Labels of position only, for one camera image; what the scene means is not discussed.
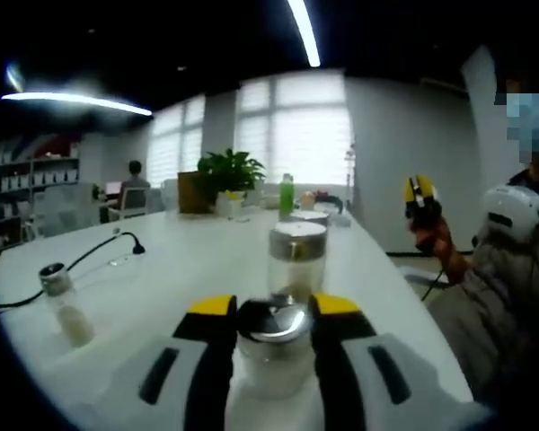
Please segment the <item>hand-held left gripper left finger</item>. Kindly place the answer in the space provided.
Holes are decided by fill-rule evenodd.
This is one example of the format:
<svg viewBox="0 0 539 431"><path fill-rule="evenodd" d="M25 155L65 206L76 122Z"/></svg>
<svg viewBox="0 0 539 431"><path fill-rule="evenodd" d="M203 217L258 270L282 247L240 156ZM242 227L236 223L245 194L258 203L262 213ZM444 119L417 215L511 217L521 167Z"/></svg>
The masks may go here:
<svg viewBox="0 0 539 431"><path fill-rule="evenodd" d="M222 430L234 373L237 299L194 303L169 336L125 360L79 409L85 430Z"/></svg>

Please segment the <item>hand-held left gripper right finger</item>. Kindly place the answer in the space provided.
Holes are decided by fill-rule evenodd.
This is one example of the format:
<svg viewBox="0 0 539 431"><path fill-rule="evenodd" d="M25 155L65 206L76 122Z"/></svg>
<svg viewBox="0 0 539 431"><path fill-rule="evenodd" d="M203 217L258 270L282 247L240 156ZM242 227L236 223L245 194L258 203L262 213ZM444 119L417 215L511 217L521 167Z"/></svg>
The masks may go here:
<svg viewBox="0 0 539 431"><path fill-rule="evenodd" d="M436 368L377 334L347 298L313 294L311 340L327 430L477 430L490 414L439 384Z"/></svg>

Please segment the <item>person's right hand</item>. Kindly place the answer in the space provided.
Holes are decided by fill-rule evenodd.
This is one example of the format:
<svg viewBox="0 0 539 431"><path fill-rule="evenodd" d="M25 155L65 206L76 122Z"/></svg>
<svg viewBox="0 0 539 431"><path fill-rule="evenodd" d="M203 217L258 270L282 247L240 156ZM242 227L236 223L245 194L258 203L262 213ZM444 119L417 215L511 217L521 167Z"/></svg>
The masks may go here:
<svg viewBox="0 0 539 431"><path fill-rule="evenodd" d="M441 217L432 227L419 227L410 222L409 229L414 235L416 248L437 258L442 268L446 268L455 248L446 220Z"/></svg>

